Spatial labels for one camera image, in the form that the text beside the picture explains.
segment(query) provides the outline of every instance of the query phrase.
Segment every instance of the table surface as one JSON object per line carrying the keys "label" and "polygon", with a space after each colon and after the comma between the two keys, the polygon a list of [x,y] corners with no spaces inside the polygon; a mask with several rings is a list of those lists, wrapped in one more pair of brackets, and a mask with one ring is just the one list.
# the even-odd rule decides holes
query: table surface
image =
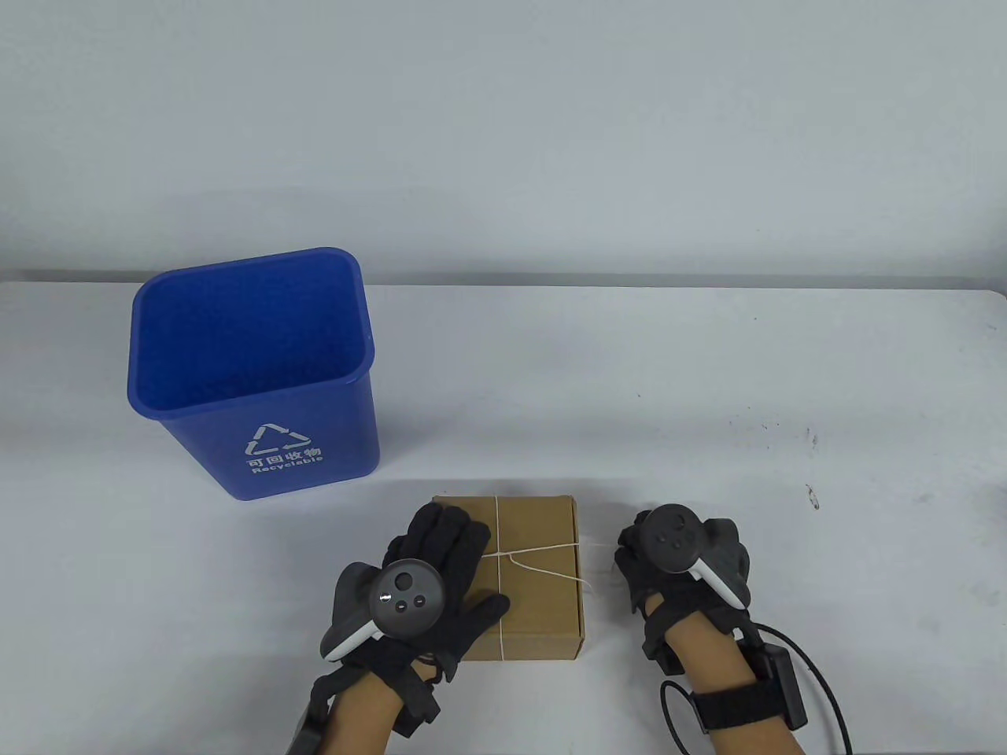
{"label": "table surface", "polygon": [[[437,493],[573,493],[595,543],[658,502],[731,516],[754,617],[858,752],[1007,742],[1001,296],[370,287],[382,465],[241,503],[126,402],[135,291],[0,285],[0,752],[282,752],[336,575]],[[466,664],[390,749],[672,752],[639,618],[584,562],[580,659]],[[835,750],[797,665],[799,738]]]}

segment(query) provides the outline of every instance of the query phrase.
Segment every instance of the white wall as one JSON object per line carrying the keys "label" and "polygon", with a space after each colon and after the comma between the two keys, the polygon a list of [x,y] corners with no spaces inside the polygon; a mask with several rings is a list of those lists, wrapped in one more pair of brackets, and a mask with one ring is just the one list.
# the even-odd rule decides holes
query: white wall
{"label": "white wall", "polygon": [[0,8],[0,267],[1007,270],[1007,3]]}

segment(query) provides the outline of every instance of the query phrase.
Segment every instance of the black glove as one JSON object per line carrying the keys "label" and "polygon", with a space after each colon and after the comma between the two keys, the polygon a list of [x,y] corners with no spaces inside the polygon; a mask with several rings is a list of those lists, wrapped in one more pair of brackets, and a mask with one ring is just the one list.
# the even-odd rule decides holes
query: black glove
{"label": "black glove", "polygon": [[[342,664],[373,671],[399,694],[405,706],[395,731],[403,736],[408,737],[424,721],[433,721],[440,711],[430,694],[433,685],[441,678],[450,682],[458,661],[476,638],[511,607],[506,595],[491,595],[469,610],[462,609],[462,599],[489,538],[489,527],[472,521],[461,508],[431,501],[416,512],[408,532],[388,547],[383,567],[399,559],[419,559],[440,573],[444,580],[443,612],[436,624],[412,639],[368,639],[349,652]],[[437,666],[432,682],[422,682],[413,670],[417,659]]]}
{"label": "black glove", "polygon": [[[695,580],[688,573],[664,572],[651,563],[639,544],[639,527],[650,513],[650,510],[640,511],[633,523],[619,534],[615,564],[629,585],[633,613],[638,609],[645,620],[644,654],[657,660],[666,674],[678,675],[684,673],[682,662],[665,642],[665,632],[679,621],[701,611],[724,634],[731,633],[735,627],[747,632],[751,622],[748,611],[731,608],[706,582]],[[747,581],[747,557],[739,563],[738,569],[741,578]],[[648,616],[643,608],[646,599],[659,593],[665,601]]]}

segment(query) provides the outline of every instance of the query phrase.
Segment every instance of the cardboard box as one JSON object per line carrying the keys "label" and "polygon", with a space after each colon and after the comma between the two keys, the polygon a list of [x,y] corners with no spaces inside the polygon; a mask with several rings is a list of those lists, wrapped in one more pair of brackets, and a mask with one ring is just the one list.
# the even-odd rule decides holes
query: cardboard box
{"label": "cardboard box", "polygon": [[[435,500],[460,506],[473,519],[489,525],[492,537],[486,553],[578,542],[577,503],[569,495],[437,497]],[[578,551],[574,547],[557,548],[514,558],[530,567],[580,577]],[[511,610],[498,626],[475,641],[465,654],[465,660],[573,660],[577,657],[584,643],[580,582],[522,569],[506,556],[483,559],[466,599],[475,601],[498,591],[511,598]]]}

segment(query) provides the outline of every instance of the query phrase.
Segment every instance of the black velcro strap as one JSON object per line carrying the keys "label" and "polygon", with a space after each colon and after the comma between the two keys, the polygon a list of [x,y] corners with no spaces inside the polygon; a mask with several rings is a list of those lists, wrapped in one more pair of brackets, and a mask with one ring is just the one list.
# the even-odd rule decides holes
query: black velcro strap
{"label": "black velcro strap", "polygon": [[325,736],[325,722],[317,722],[311,718],[311,706],[304,711],[294,738],[290,740],[286,755],[315,755],[321,748],[321,740]]}
{"label": "black velcro strap", "polygon": [[703,613],[721,634],[730,634],[736,628],[740,627],[744,629],[746,625],[751,624],[751,619],[748,618],[748,611],[739,611],[736,608],[731,608],[726,603],[721,603],[712,608],[705,608],[703,609]]}
{"label": "black velcro strap", "polygon": [[423,723],[423,719],[418,716],[413,716],[409,709],[405,706],[399,711],[399,715],[395,719],[395,725],[392,727],[392,731],[398,734],[400,737],[405,737],[409,739],[413,736],[413,732],[420,728],[420,724]]}
{"label": "black velcro strap", "polygon": [[679,656],[675,654],[675,650],[667,642],[655,648],[644,646],[643,652],[649,659],[658,661],[661,672],[666,676],[681,676],[686,672]]}
{"label": "black velcro strap", "polygon": [[434,700],[434,695],[427,687],[427,683],[421,680],[412,668],[407,668],[398,678],[391,682],[383,681],[395,691],[396,695],[402,698],[410,716],[428,724],[437,718],[440,706]]}
{"label": "black velcro strap", "polygon": [[308,709],[304,713],[308,721],[322,724],[328,721],[328,701],[355,685],[367,672],[367,668],[343,665],[316,678],[311,686]]}
{"label": "black velcro strap", "polygon": [[708,732],[754,724],[786,712],[786,704],[770,680],[718,693],[693,693],[690,697],[700,724]]}
{"label": "black velcro strap", "polygon": [[658,606],[643,623],[643,653],[646,657],[654,660],[654,652],[665,644],[665,632],[695,610],[670,600]]}
{"label": "black velcro strap", "polygon": [[444,674],[444,681],[450,684],[451,680],[454,678],[455,671],[458,670],[458,661],[454,659],[453,655],[446,652],[435,652],[434,660],[436,661],[435,665]]}

